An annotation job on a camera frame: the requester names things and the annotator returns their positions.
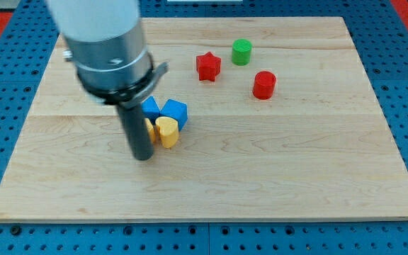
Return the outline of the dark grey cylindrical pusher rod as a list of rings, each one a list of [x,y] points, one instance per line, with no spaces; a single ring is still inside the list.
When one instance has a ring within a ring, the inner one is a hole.
[[[150,159],[154,154],[154,148],[141,105],[132,108],[118,105],[116,109],[133,157],[140,161]]]

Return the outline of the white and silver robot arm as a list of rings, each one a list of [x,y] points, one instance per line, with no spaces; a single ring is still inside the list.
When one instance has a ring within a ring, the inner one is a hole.
[[[47,0],[83,88],[115,106],[134,158],[154,154],[142,102],[167,73],[155,65],[135,0]]]

